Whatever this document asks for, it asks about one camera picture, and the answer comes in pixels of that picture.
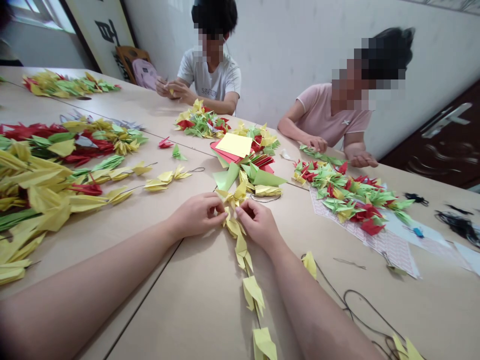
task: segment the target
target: white t-shirt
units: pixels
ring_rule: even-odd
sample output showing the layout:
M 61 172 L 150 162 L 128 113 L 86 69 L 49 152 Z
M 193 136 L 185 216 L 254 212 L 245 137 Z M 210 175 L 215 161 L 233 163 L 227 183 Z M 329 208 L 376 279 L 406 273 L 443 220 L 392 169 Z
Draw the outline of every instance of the white t-shirt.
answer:
M 202 58 L 202 52 L 193 48 L 187 50 L 181 59 L 177 76 L 190 85 L 195 82 L 197 95 L 204 98 L 223 101 L 225 94 L 230 92 L 240 96 L 242 84 L 240 68 L 225 52 L 223 52 L 223 61 L 213 73 L 209 73 L 209 66 L 207 60 Z

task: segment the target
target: door handle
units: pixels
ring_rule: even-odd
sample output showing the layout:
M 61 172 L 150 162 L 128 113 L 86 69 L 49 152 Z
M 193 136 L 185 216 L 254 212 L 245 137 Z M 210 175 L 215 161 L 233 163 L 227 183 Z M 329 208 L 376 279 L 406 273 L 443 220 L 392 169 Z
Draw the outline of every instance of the door handle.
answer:
M 438 120 L 432 127 L 430 127 L 427 131 L 421 134 L 421 137 L 424 139 L 431 139 L 435 135 L 439 134 L 444 127 L 446 127 L 450 123 L 457 123 L 460 125 L 468 125 L 470 121 L 460 118 L 459 116 L 463 114 L 466 110 L 472 107 L 471 102 L 465 102 L 455 110 L 449 112 L 447 115 L 443 116 Z

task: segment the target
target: blue clip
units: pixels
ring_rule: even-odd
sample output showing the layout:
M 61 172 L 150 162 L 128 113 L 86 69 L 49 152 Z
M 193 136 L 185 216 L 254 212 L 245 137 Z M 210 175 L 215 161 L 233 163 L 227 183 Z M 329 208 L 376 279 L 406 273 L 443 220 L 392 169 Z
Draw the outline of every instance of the blue clip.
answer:
M 415 235 L 417 235 L 419 238 L 423 239 L 425 236 L 424 236 L 424 233 L 422 232 L 422 230 L 420 230 L 418 227 L 415 227 L 413 229 L 413 232 L 415 233 Z

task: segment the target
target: chair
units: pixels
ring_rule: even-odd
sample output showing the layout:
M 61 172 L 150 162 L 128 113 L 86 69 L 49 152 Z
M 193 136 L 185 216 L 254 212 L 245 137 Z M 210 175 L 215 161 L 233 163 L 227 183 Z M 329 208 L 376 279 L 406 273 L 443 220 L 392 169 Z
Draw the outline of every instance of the chair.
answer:
M 134 68 L 132 66 L 132 63 L 136 59 L 143 59 L 145 61 L 148 61 L 149 63 L 152 63 L 150 61 L 149 53 L 145 50 L 137 49 L 133 46 L 116 46 L 115 49 L 118 57 L 121 60 L 121 63 L 126 69 L 130 82 L 132 84 L 138 85 L 137 81 L 135 80 Z

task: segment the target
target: hand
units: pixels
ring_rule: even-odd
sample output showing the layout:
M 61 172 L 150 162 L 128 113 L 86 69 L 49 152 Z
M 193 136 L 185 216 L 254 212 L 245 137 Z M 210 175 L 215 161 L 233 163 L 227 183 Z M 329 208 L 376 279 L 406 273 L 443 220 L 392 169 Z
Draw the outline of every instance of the hand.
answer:
M 198 96 L 192 90 L 190 90 L 189 86 L 177 80 L 169 82 L 166 88 L 169 91 L 172 89 L 173 96 L 175 98 L 180 98 L 181 103 L 185 103 L 190 106 L 193 106 L 195 100 L 198 98 Z
M 163 98 L 171 97 L 172 94 L 167 89 L 167 81 L 163 77 L 161 76 L 156 77 L 155 86 L 156 86 L 156 93 L 158 95 L 160 95 Z
M 308 147 L 315 148 L 318 152 L 324 153 L 327 151 L 327 142 L 319 136 L 308 135 L 305 136 L 301 142 Z
M 354 168 L 365 168 L 371 166 L 372 168 L 376 168 L 379 163 L 375 158 L 372 156 L 371 153 L 366 151 L 360 151 L 353 155 L 350 160 L 350 165 Z
M 214 192 L 196 195 L 185 201 L 166 220 L 176 240 L 204 234 L 227 218 L 222 200 Z
M 247 199 L 236 208 L 236 213 L 250 238 L 267 253 L 276 244 L 283 242 L 274 216 L 268 207 Z

